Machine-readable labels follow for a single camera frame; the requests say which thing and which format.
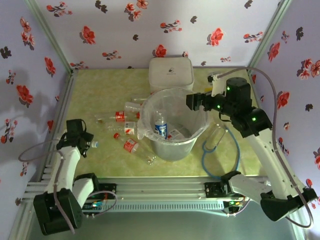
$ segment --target white container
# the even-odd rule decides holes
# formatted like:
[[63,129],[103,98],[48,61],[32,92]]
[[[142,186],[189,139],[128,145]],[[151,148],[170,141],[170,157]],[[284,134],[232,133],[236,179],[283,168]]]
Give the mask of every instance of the white container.
[[149,64],[150,92],[181,88],[192,91],[195,77],[187,57],[155,57]]
[[[170,88],[156,92],[144,101],[137,123],[137,137],[147,137],[156,155],[163,160],[177,161],[186,157],[193,148],[197,138],[209,126],[206,111],[192,111],[186,105],[186,96],[194,92]],[[155,111],[164,111],[169,130],[178,130],[182,137],[165,139],[155,133]]]

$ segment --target blue cable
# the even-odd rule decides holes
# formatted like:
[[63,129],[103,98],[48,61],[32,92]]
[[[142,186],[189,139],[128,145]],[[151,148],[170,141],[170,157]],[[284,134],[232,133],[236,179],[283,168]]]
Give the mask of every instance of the blue cable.
[[[226,130],[228,130],[228,133],[230,134],[230,136],[232,137],[232,139],[234,140],[234,143],[235,143],[235,146],[236,146],[236,150],[237,150],[237,159],[236,159],[236,165],[235,165],[235,170],[237,171],[239,169],[239,164],[240,164],[240,147],[239,147],[239,144],[235,138],[235,136],[233,135],[233,133],[229,130],[229,128],[225,128]],[[203,170],[206,172],[206,174],[208,174],[211,178],[213,179],[218,179],[220,180],[221,177],[220,176],[215,176],[213,175],[211,172],[208,171],[208,169],[206,168],[206,165],[205,165],[205,157],[206,157],[206,154],[211,154],[213,153],[216,149],[217,149],[217,145],[211,149],[211,150],[206,150],[206,145],[207,143],[207,140],[205,140],[202,144],[202,150],[203,150],[203,155],[202,155],[202,158],[201,158],[201,164],[202,164],[202,168]]]

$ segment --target gray cable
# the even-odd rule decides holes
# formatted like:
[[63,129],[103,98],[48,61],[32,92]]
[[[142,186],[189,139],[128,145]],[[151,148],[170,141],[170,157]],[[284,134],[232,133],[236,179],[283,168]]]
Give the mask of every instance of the gray cable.
[[274,152],[276,154],[276,156],[278,157],[285,173],[287,174],[288,178],[290,179],[290,182],[292,183],[292,185],[294,186],[294,189],[296,190],[296,192],[298,193],[303,205],[305,206],[306,208],[306,211],[308,213],[308,216],[309,216],[309,219],[310,219],[310,223],[308,225],[302,225],[298,222],[295,222],[293,221],[292,219],[290,219],[289,217],[285,217],[287,220],[289,220],[291,223],[297,225],[298,227],[301,227],[301,228],[304,228],[304,229],[310,229],[313,227],[313,224],[314,224],[314,217],[312,216],[312,213],[311,213],[311,210],[308,206],[308,203],[307,201],[305,200],[304,196],[302,195],[301,191],[299,190],[298,186],[297,186],[297,183],[295,182],[294,178],[292,177],[292,175],[290,174],[290,171],[289,169],[287,168],[284,160],[282,159],[282,157],[280,156],[279,154],[279,150],[278,150],[278,146],[277,146],[277,143],[276,143],[276,121],[277,121],[277,111],[278,111],[278,98],[277,98],[277,93],[276,93],[276,88],[275,88],[275,85],[273,84],[272,80],[270,79],[270,77],[262,70],[258,69],[258,68],[255,68],[255,67],[239,67],[239,68],[236,68],[236,69],[233,69],[231,71],[228,71],[224,74],[221,74],[219,76],[217,76],[218,79],[220,78],[223,78],[229,74],[232,74],[232,73],[235,73],[237,71],[240,71],[240,70],[253,70],[253,71],[256,71],[258,73],[261,73],[269,82],[271,88],[272,88],[272,92],[273,92],[273,98],[274,98],[274,113],[273,113],[273,127],[272,127],[272,146],[274,148]]

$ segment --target blue bottle label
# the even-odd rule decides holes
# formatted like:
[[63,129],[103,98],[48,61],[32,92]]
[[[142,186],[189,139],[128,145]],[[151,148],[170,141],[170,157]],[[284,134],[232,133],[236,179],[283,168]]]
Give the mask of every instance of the blue bottle label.
[[155,126],[155,132],[160,136],[164,137],[165,139],[167,139],[168,137],[167,124],[162,124],[162,125],[155,124],[154,126]]

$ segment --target clear plastic bottle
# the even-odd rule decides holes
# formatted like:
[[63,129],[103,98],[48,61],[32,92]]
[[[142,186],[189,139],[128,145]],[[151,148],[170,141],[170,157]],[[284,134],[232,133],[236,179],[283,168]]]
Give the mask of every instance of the clear plastic bottle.
[[131,154],[137,155],[139,158],[145,160],[148,164],[153,164],[156,159],[156,155],[144,148],[137,141],[127,136],[122,136],[119,133],[114,134],[114,139],[123,144],[123,148]]
[[137,134],[137,123],[135,121],[116,122],[110,121],[105,123],[105,128],[109,132],[124,133],[129,135]]
[[125,112],[125,111],[111,111],[101,112],[94,115],[97,123],[103,124],[110,121],[125,122],[125,121],[137,121],[140,118],[140,113]]
[[164,139],[168,138],[167,118],[165,112],[162,110],[154,113],[154,130],[157,134],[164,137]]
[[141,105],[142,104],[140,104],[140,103],[127,101],[124,104],[124,111],[130,112],[130,113],[138,113],[138,112],[140,112]]
[[185,136],[178,131],[178,129],[173,129],[171,131],[168,132],[168,140],[172,141],[172,140],[182,140],[184,139]]
[[131,102],[142,104],[148,97],[150,94],[134,94],[131,96]]

